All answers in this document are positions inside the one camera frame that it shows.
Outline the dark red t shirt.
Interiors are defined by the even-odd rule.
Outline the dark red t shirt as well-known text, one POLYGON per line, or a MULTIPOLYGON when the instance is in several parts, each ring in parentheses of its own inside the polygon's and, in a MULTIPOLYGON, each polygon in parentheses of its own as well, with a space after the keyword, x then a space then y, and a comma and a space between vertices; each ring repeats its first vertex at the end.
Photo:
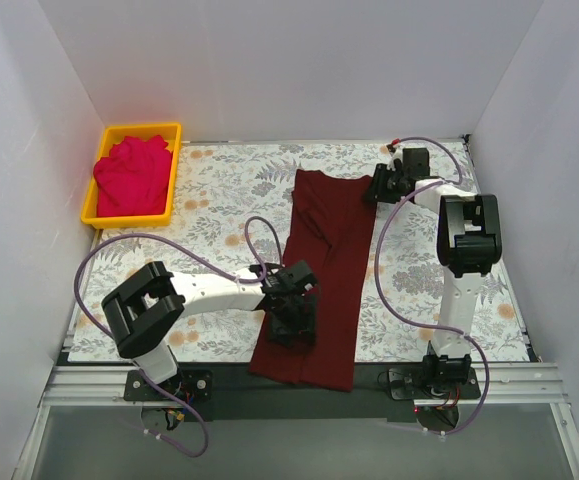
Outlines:
POLYGON ((262 323, 249 372, 289 384, 349 392, 377 206, 363 199, 369 176, 333 178, 299 170, 292 192, 290 233, 283 262, 306 261, 318 280, 315 344, 281 346, 262 323))

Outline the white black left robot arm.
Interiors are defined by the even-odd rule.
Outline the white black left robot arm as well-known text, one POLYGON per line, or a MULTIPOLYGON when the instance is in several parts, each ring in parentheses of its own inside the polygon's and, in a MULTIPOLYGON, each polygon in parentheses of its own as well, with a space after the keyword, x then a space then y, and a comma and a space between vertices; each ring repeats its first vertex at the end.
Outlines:
POLYGON ((221 311, 263 311, 266 339, 283 347, 313 344, 319 282, 300 260, 282 267, 251 265, 233 274, 187 274, 151 262, 114 289, 102 308, 118 354, 147 376, 162 400, 182 386, 180 368, 166 337, 180 318, 221 311))

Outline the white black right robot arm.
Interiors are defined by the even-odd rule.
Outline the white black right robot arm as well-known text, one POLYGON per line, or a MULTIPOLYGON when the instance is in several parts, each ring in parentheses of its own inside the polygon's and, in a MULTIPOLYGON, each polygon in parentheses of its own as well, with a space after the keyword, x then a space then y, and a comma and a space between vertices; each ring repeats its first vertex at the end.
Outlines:
POLYGON ((438 219, 436 253, 443 267, 440 319, 427 353, 419 362, 390 371, 394 396, 412 399, 418 393, 433 397, 457 394, 477 385, 472 352, 485 354, 471 336, 478 292, 502 256, 497 198, 463 190, 427 167, 412 169, 396 162, 376 167, 364 199, 372 203, 411 202, 435 213, 438 219))

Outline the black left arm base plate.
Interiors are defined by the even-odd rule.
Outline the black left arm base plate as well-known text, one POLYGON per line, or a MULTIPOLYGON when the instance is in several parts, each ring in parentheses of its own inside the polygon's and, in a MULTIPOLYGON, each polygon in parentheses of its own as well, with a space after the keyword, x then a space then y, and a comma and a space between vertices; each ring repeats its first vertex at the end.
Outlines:
MULTIPOLYGON (((159 387, 185 401, 202 403, 211 398, 213 373, 205 369, 180 370, 176 376, 160 383, 159 387)), ((132 370, 126 378, 123 399, 148 402, 164 401, 167 397, 150 386, 138 370, 132 370)))

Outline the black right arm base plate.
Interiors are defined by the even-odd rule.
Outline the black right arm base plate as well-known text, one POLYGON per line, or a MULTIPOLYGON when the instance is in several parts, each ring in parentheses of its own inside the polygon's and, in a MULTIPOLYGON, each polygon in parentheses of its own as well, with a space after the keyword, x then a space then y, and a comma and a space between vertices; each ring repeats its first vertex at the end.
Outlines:
POLYGON ((394 400, 429 400, 448 406, 455 400, 478 400, 481 385, 473 368, 432 368, 422 362, 399 363, 387 371, 387 389, 394 400))

